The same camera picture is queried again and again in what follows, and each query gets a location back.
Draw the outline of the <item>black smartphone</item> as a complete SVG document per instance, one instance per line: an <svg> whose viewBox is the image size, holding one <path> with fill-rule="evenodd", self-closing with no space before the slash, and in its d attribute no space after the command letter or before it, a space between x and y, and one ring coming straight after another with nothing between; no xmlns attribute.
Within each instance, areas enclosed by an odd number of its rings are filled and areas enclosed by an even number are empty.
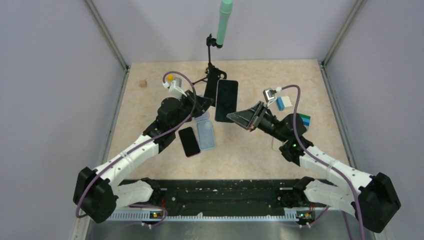
<svg viewBox="0 0 424 240"><path fill-rule="evenodd" d="M192 127L179 130L178 135L187 158L198 155L201 152Z"/></svg>
<svg viewBox="0 0 424 240"><path fill-rule="evenodd" d="M215 121L233 123L228 114L237 111L239 83L236 80L220 79L217 82L215 98Z"/></svg>

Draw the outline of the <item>light blue phone case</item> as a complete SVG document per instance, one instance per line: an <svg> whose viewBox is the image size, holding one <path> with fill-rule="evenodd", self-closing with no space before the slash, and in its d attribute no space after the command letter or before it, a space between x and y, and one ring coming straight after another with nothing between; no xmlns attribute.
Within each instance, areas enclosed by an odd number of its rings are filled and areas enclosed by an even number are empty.
<svg viewBox="0 0 424 240"><path fill-rule="evenodd" d="M196 123L198 145L201 151L211 150L216 147L213 124L210 120Z"/></svg>

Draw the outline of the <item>lilac phone case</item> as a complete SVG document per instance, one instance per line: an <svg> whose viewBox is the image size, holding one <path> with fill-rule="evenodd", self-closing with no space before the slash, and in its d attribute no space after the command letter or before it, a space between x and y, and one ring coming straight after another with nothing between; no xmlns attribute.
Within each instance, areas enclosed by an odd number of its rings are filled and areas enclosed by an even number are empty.
<svg viewBox="0 0 424 240"><path fill-rule="evenodd" d="M194 120L196 122L205 121L205 120L208 120L208 119L209 119L209 112L208 111L206 111L205 113L203 113L201 116L194 118Z"/></svg>

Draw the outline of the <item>black phone case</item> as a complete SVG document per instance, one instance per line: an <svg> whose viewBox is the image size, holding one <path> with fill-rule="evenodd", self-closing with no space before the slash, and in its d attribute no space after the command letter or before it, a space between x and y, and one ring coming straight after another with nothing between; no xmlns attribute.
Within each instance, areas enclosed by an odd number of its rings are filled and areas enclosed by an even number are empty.
<svg viewBox="0 0 424 240"><path fill-rule="evenodd" d="M203 96L205 98L212 99L212 106L216 106L216 97L217 97L217 86L218 81L221 79L227 79L227 73L218 69L213 64L209 64L207 67L207 81L205 86L205 91Z"/></svg>

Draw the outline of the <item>clear phone case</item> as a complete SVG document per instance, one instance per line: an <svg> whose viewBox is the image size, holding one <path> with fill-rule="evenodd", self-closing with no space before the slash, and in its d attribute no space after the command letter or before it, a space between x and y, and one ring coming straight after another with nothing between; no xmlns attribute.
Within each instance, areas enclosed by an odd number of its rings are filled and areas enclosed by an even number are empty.
<svg viewBox="0 0 424 240"><path fill-rule="evenodd" d="M271 149L274 152L279 152L280 151L280 147L284 145L284 142L281 142L280 140L276 139L276 138L272 138L271 140Z"/></svg>

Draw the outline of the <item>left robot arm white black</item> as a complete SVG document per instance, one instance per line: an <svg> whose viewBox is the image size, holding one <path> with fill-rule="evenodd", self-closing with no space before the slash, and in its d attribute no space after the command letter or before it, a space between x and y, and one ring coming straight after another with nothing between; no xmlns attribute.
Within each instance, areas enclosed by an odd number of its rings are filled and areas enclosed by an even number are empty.
<svg viewBox="0 0 424 240"><path fill-rule="evenodd" d="M163 152L176 138L176 131L190 118L203 115L214 100L187 90L180 98L165 98L155 120L125 150L94 169L83 168L77 176L73 202L77 218L96 223L107 220L116 209L145 203L154 207L160 193L147 180L123 184L126 177L146 160Z"/></svg>

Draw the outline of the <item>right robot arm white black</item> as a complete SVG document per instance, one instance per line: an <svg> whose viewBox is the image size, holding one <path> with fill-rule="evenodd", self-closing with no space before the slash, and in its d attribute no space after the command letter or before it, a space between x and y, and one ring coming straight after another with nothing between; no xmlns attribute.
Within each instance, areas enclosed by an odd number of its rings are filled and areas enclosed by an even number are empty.
<svg viewBox="0 0 424 240"><path fill-rule="evenodd" d="M299 206L310 202L337 208L354 216L369 231L381 233L401 207L391 179L360 171L329 156L303 137L306 132L300 114L278 120L262 101L255 106L227 114L227 118L248 131L259 129L282 142L281 155L295 165L325 177L324 183L303 177L293 200Z"/></svg>

